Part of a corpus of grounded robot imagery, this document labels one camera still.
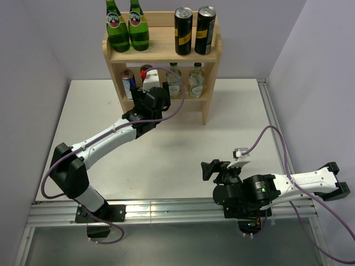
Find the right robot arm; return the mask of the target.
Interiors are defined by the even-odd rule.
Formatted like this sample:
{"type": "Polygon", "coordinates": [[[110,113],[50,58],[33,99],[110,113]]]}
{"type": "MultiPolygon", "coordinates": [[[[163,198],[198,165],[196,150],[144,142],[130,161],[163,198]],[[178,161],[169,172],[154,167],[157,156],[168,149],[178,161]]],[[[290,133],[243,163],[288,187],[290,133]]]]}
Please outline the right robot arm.
{"type": "Polygon", "coordinates": [[[298,200],[305,197],[319,197],[323,201],[340,200],[350,194],[345,182],[339,182],[338,166],[330,162],[313,172],[299,173],[291,177],[279,174],[253,175],[240,179],[240,173],[250,160],[237,158],[234,162],[220,161],[202,162],[202,180],[213,180],[216,187],[212,198],[227,211],[235,211],[252,216],[257,211],[298,200]]]}

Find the blue silver energy can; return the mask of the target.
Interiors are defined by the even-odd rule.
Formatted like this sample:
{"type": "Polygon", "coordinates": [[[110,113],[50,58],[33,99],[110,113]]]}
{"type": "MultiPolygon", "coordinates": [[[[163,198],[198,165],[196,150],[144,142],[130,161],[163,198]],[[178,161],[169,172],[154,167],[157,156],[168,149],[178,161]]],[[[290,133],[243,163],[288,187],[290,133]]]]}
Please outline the blue silver energy can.
{"type": "Polygon", "coordinates": [[[151,69],[153,66],[150,64],[144,64],[140,67],[140,77],[141,77],[141,82],[143,83],[145,78],[146,78],[146,71],[151,69]]]}
{"type": "Polygon", "coordinates": [[[132,93],[131,90],[132,88],[136,87],[136,81],[135,81],[135,76],[134,73],[130,69],[124,69],[120,73],[123,87],[125,90],[125,94],[128,100],[132,100],[132,93]]]}

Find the black yellow can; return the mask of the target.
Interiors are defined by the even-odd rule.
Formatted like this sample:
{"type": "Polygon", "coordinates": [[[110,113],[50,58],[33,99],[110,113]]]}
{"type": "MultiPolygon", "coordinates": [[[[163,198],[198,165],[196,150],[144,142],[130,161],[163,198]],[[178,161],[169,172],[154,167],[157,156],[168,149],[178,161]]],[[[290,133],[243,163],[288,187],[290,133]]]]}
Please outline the black yellow can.
{"type": "Polygon", "coordinates": [[[197,14],[195,52],[209,54],[214,33],[216,11],[212,6],[201,7],[197,14]]]}
{"type": "Polygon", "coordinates": [[[188,7],[179,7],[174,12],[175,51],[178,55],[188,55],[192,44],[193,12],[188,7]]]}

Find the clear Chang soda bottle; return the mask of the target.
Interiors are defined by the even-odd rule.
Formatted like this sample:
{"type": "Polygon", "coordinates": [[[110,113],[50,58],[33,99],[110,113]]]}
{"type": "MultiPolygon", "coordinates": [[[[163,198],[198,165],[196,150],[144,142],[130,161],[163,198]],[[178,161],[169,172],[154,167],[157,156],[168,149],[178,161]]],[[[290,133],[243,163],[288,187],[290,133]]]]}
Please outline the clear Chang soda bottle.
{"type": "Polygon", "coordinates": [[[177,98],[181,93],[179,80],[181,79],[181,71],[177,63],[170,63],[169,69],[174,72],[179,78],[177,79],[171,72],[166,73],[166,81],[169,85],[169,93],[171,98],[177,98]]]}
{"type": "Polygon", "coordinates": [[[189,95],[192,98],[199,98],[204,87],[205,74],[202,70],[202,63],[194,63],[194,68],[189,72],[189,95]]]}

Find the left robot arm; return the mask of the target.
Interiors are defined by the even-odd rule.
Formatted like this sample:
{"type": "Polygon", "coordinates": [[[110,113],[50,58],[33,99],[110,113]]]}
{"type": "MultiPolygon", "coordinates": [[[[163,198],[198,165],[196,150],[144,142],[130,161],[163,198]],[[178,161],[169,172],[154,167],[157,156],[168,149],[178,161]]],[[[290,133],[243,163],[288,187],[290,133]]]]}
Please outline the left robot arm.
{"type": "Polygon", "coordinates": [[[51,161],[51,179],[65,196],[88,209],[95,221],[107,220],[109,205],[90,184],[87,171],[117,147],[133,141],[156,128],[162,113],[170,107],[168,84],[147,92],[136,91],[134,107],[111,127],[79,144],[59,144],[51,161]]]}

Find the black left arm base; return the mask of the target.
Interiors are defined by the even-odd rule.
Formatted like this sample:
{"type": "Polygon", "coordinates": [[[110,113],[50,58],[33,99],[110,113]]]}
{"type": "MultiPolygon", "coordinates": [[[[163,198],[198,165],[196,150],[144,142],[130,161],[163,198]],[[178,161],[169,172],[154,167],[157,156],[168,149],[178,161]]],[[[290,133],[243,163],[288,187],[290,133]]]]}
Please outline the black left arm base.
{"type": "MultiPolygon", "coordinates": [[[[95,213],[94,215],[106,222],[124,222],[126,215],[126,205],[109,204],[104,214],[95,213]]],[[[111,232],[111,226],[108,224],[103,226],[90,226],[89,224],[99,223],[99,221],[90,216],[87,210],[82,206],[77,208],[74,222],[76,224],[87,225],[87,236],[89,238],[103,239],[106,238],[111,232]]]]}

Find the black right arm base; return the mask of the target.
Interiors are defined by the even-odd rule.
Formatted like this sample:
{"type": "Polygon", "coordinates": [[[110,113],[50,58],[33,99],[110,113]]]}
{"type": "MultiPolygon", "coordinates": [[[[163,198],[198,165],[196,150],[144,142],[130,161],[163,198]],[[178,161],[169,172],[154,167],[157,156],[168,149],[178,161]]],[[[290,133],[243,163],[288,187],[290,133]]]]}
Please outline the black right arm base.
{"type": "Polygon", "coordinates": [[[268,217],[271,217],[271,208],[260,210],[260,207],[237,203],[223,204],[224,217],[237,219],[237,226],[242,233],[256,234],[261,231],[268,217]]]}

